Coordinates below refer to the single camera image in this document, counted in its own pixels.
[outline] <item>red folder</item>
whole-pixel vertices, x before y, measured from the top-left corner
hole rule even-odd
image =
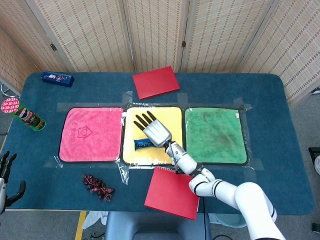
[[[144,206],[168,214],[196,220],[199,197],[189,188],[191,176],[176,174],[172,169],[154,169]]]
[[[179,90],[179,84],[171,66],[133,75],[139,99]]]

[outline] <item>green towel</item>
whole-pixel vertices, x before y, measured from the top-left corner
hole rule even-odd
[[[245,164],[237,109],[196,107],[185,111],[186,150],[199,163]]]

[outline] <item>woven partition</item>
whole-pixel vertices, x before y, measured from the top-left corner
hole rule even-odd
[[[67,71],[60,64],[42,35],[37,20],[32,21],[19,0],[1,0],[0,25],[23,49],[40,71]]]
[[[185,0],[126,0],[127,21],[138,72],[180,67]]]
[[[280,0],[243,64],[280,76],[288,102],[320,77],[320,0]]]
[[[197,1],[190,10],[182,71],[234,72],[271,3],[272,0]]]
[[[27,76],[34,72],[38,72],[35,65],[0,28],[0,78],[4,84],[21,93]]]
[[[131,54],[117,0],[35,0],[79,72],[130,72]]]

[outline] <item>red can lid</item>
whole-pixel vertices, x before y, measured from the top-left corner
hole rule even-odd
[[[4,100],[1,104],[1,111],[5,114],[16,113],[18,111],[20,102],[16,97],[10,97]]]

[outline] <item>robotic hand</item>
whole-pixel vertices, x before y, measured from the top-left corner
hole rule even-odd
[[[6,207],[10,207],[13,203],[22,198],[26,190],[26,182],[22,181],[20,183],[18,193],[10,198],[7,196],[7,184],[11,171],[11,165],[17,157],[17,154],[13,154],[7,161],[9,154],[10,152],[6,151],[0,158],[0,215],[5,212]]]
[[[154,146],[164,148],[175,164],[193,177],[191,191],[199,197],[215,197],[242,213],[251,240],[285,240],[275,225],[277,212],[259,185],[245,182],[239,186],[216,179],[201,163],[197,163],[178,143],[172,141],[171,132],[150,112],[136,115],[133,121]]]

